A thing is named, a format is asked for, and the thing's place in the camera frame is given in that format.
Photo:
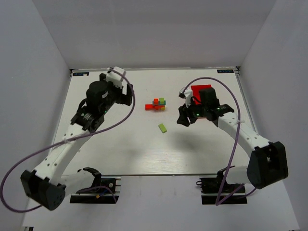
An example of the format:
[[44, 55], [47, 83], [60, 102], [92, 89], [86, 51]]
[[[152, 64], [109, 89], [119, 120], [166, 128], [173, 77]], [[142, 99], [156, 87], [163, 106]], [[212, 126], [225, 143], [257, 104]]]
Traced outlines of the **light green long block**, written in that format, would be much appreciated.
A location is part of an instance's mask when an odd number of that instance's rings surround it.
[[167, 129], [166, 129], [166, 127], [165, 127], [165, 125], [163, 123], [159, 124], [158, 127], [159, 127], [159, 129], [160, 129], [160, 131], [162, 133], [166, 133], [167, 132]]

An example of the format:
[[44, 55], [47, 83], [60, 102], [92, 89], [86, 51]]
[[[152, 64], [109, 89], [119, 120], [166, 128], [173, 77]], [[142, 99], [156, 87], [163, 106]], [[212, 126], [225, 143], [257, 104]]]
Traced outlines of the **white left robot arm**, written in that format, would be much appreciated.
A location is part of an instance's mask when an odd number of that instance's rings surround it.
[[63, 172], [91, 136], [100, 133], [98, 129], [115, 103], [134, 107], [135, 96], [130, 83], [123, 93], [125, 80], [125, 73], [110, 69], [106, 74], [101, 73], [98, 81], [90, 83], [62, 140], [32, 171], [22, 173], [21, 182], [29, 198], [53, 211], [66, 196], [90, 188], [98, 181], [101, 173], [90, 167], [69, 176], [63, 176]]

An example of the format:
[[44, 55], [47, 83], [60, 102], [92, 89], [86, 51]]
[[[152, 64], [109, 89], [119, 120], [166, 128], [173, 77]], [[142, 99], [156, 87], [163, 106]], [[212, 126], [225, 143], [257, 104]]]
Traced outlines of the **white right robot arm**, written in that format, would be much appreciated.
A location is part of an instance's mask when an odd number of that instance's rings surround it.
[[199, 98], [193, 90], [181, 89], [179, 97], [185, 103], [179, 107], [178, 124], [188, 127], [205, 118], [236, 140], [249, 157], [247, 166], [222, 171], [228, 184], [251, 184], [262, 189], [288, 177], [285, 146], [269, 141], [240, 121], [229, 105], [220, 104], [212, 87], [199, 90]]

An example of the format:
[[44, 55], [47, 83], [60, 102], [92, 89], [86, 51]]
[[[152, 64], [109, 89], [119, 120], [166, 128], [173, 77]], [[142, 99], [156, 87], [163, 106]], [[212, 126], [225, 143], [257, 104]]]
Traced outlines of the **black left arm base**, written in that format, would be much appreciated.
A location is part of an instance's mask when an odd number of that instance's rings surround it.
[[120, 196], [121, 177], [106, 177], [98, 170], [85, 167], [82, 171], [90, 173], [92, 185], [70, 196], [71, 204], [116, 204]]

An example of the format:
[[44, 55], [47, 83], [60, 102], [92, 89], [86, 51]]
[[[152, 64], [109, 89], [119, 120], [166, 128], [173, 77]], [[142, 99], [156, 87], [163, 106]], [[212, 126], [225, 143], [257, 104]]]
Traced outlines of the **red plastic tray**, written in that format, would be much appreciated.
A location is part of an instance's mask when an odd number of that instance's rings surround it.
[[192, 101], [196, 104], [205, 104], [209, 107], [209, 92], [212, 86], [210, 84], [206, 85], [192, 85], [193, 97]]

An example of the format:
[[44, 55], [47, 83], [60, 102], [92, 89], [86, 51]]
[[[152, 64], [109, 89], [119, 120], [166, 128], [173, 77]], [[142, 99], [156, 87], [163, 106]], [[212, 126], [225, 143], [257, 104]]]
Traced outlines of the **red long block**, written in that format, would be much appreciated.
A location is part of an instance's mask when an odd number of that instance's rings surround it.
[[155, 108], [155, 105], [153, 105], [153, 104], [146, 104], [145, 110], [146, 111], [152, 111], [152, 110], [156, 110], [156, 108]]

